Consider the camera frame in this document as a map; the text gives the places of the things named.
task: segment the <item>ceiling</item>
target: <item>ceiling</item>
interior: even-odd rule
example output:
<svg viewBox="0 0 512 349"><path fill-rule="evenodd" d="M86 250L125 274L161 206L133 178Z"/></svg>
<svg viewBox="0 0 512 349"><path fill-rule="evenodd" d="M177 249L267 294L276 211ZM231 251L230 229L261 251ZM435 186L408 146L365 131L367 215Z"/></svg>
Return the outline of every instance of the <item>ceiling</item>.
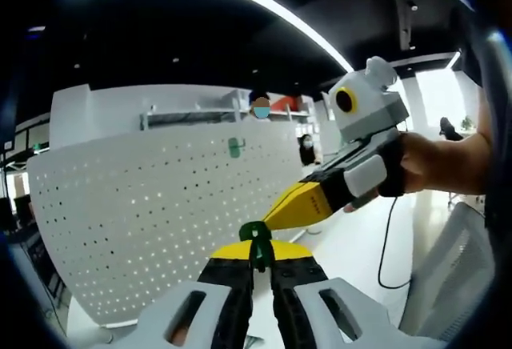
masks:
<svg viewBox="0 0 512 349"><path fill-rule="evenodd" d="M248 0L10 0L3 48L22 70L17 123L50 110L53 92L152 83L263 87L317 96L344 70L281 18ZM275 0L320 33L354 69L450 53L454 0ZM38 34L27 29L45 26ZM401 43L404 27L410 43ZM447 60L398 68L407 76Z"/></svg>

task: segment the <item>window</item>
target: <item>window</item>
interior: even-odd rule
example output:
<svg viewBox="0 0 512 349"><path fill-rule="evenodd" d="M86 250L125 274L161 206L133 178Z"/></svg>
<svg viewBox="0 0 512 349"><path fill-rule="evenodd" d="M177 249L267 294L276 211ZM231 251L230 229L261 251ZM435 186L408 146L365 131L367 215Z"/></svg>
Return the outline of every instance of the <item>window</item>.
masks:
<svg viewBox="0 0 512 349"><path fill-rule="evenodd" d="M388 91L397 91L400 94L400 98L402 99L403 104L406 106L406 109L409 112L409 117L404 122L401 122L397 125L398 130L413 130L413 120L410 113L409 101L407 101L406 90L403 87L402 80L398 78L397 82L395 82L388 88Z"/></svg>
<svg viewBox="0 0 512 349"><path fill-rule="evenodd" d="M25 189L25 194L29 195L30 194L29 174L26 171L24 171L22 173L22 179L23 179L23 188Z"/></svg>
<svg viewBox="0 0 512 349"><path fill-rule="evenodd" d="M429 70L417 73L416 78L428 126L438 128L441 117L447 117L455 130L460 130L466 109L455 73L450 69Z"/></svg>
<svg viewBox="0 0 512 349"><path fill-rule="evenodd" d="M7 191L9 193L10 207L13 213L16 211L16 204L14 199L16 198L16 186L14 185L14 174L7 175Z"/></svg>

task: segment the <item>potted plant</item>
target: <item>potted plant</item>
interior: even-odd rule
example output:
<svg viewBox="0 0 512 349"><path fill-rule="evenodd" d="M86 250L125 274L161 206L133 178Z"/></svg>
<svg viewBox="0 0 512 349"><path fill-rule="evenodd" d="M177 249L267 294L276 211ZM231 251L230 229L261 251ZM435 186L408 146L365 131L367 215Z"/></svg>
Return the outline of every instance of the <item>potted plant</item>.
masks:
<svg viewBox="0 0 512 349"><path fill-rule="evenodd" d="M474 129L474 123L468 115L462 120L461 129L464 131L470 131Z"/></svg>

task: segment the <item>person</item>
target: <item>person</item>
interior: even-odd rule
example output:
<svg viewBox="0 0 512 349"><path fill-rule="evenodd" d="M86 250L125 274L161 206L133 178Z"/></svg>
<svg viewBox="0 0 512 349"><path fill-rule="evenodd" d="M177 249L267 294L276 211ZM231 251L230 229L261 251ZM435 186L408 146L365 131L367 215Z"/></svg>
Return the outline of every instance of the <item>person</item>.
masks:
<svg viewBox="0 0 512 349"><path fill-rule="evenodd" d="M439 121L439 135L444 135L448 141L461 141L464 139L459 133L455 131L454 126L450 123L448 118L442 117Z"/></svg>
<svg viewBox="0 0 512 349"><path fill-rule="evenodd" d="M244 122L262 121L269 122L270 97L261 89L254 89L249 93L249 114L243 119Z"/></svg>
<svg viewBox="0 0 512 349"><path fill-rule="evenodd" d="M498 180L500 173L496 170L504 169L503 161L499 160L499 155L495 154L500 145L500 135L503 136L503 130L499 126L506 126L507 122L503 114L498 112L498 107L490 106L489 100L503 97L498 96L496 89L503 87L490 83L490 78L483 78L477 55L475 51L481 50L481 42L477 33L482 30L478 18L473 13L460 8L458 13L461 21L465 25L466 32L469 33L471 40L465 39L462 49L462 70L479 86L478 88L478 124L475 134L464 138L462 141L430 141L429 139L415 133L402 133L402 144L404 155L402 167L406 172L405 192L414 193L431 189L436 191L446 191L458 193L461 195L484 195L487 194L486 202L486 225L490 232L490 240L493 245L493 251L499 255L502 249L502 238L504 234L497 229L510 229L508 225L500 227L490 221L497 212L502 212L503 204L500 203L500 196L495 193L487 193L490 189L492 180ZM510 113L510 104L505 101L501 107L508 109ZM499 120L491 124L491 108L494 118ZM366 200L356 205L350 204L345 207L346 212L355 211L368 199L377 196L377 191L366 196Z"/></svg>
<svg viewBox="0 0 512 349"><path fill-rule="evenodd" d="M303 166L311 165L312 163L319 164L320 158L317 157L316 151L313 145L313 139L309 134L304 134L298 139L298 151L301 155L301 161Z"/></svg>

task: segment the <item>wall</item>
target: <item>wall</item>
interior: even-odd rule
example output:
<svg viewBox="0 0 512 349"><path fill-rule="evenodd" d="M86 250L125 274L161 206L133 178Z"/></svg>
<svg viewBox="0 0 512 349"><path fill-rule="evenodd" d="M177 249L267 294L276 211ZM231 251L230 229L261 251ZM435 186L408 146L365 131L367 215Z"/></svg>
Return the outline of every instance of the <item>wall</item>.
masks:
<svg viewBox="0 0 512 349"><path fill-rule="evenodd" d="M155 106L157 113L221 108L228 86L148 85L90 90L74 86L54 93L50 116L50 148L139 131L139 115ZM269 94L270 102L282 97Z"/></svg>
<svg viewBox="0 0 512 349"><path fill-rule="evenodd" d="M463 72L457 71L454 74L462 93L463 110L476 124L478 120L478 86ZM431 126L427 121L425 103L416 77L403 79L402 84L409 103L414 131L428 139L441 139L439 136L439 126ZM450 118L450 105L447 105L446 102L440 102L439 105L444 106L443 115ZM460 126L460 123L454 123L454 126L457 128Z"/></svg>
<svg viewBox="0 0 512 349"><path fill-rule="evenodd" d="M314 103L318 126L320 127L320 143L324 156L337 153L342 147L342 135L336 121L330 121L326 106L322 101Z"/></svg>
<svg viewBox="0 0 512 349"><path fill-rule="evenodd" d="M45 143L50 140L50 124L47 122L50 113L32 118L16 126L16 136L14 138L14 149L6 153L9 158L17 153L25 151L27 147L26 137L28 135L28 147L31 148L37 143Z"/></svg>
<svg viewBox="0 0 512 349"><path fill-rule="evenodd" d="M6 193L2 185L0 196L5 197ZM28 173L26 171L22 173L9 173L7 175L7 191L10 198L10 208L13 213L16 213L16 203L14 199L22 195L28 195L30 193Z"/></svg>

